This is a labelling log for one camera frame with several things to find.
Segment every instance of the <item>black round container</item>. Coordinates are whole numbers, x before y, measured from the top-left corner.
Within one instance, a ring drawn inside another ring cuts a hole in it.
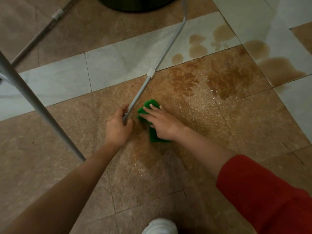
[[[146,12],[163,7],[174,0],[99,0],[105,6],[126,12]]]

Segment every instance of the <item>white tile strip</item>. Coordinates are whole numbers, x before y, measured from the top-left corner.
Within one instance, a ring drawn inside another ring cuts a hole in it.
[[[184,29],[159,70],[171,67],[171,60],[175,54],[180,53],[183,56],[181,63],[192,59],[188,51],[191,46],[189,37],[193,34],[205,37],[201,45],[207,49],[207,54],[239,45],[240,41],[234,36],[223,41],[218,50],[211,46],[214,42],[213,31],[223,24],[225,21],[219,12],[186,21]],[[154,68],[178,26],[179,24],[172,25],[86,52],[92,90],[103,89],[147,74],[150,68]]]
[[[312,21],[312,0],[266,1],[289,29]]]
[[[296,70],[312,74],[312,56],[265,0],[214,2],[244,45],[247,41],[260,40],[270,47],[270,58],[287,58]]]
[[[91,92],[84,54],[25,71],[20,75],[45,106]],[[6,82],[0,85],[0,121],[33,110],[14,86]]]
[[[275,87],[303,133],[312,143],[312,75]]]

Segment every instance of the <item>green cloth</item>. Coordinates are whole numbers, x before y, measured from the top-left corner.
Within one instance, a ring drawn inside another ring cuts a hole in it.
[[[149,106],[150,104],[152,104],[153,106],[159,108],[159,104],[158,102],[155,101],[155,99],[151,99],[151,100],[148,100],[144,103],[144,107],[147,107],[148,109],[151,109],[151,107]],[[147,121],[146,119],[142,118],[140,116],[140,114],[148,114],[146,111],[144,111],[143,107],[141,107],[139,110],[138,110],[138,118],[141,120],[141,121],[145,121],[147,122],[149,125],[152,125],[151,122]],[[155,128],[152,128],[150,127],[150,140],[151,142],[170,142],[170,140],[165,140],[165,139],[160,139],[157,137],[157,133],[156,133],[156,130]]]

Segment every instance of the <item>white shoe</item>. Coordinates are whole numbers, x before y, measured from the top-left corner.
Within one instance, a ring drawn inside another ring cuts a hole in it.
[[[157,218],[149,223],[142,234],[178,234],[178,232],[173,221]]]

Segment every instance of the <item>hand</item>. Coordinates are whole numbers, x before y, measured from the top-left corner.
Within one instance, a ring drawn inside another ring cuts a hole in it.
[[[128,112],[128,106],[129,104],[122,105],[117,109],[115,115],[108,118],[105,143],[121,148],[128,141],[132,132],[133,120],[128,119],[125,126],[122,121],[123,115]]]
[[[151,127],[155,128],[158,138],[176,140],[179,133],[186,126],[177,118],[167,113],[162,106],[157,108],[150,104],[150,107],[151,109],[143,107],[144,111],[148,114],[140,114],[140,116],[153,124]]]

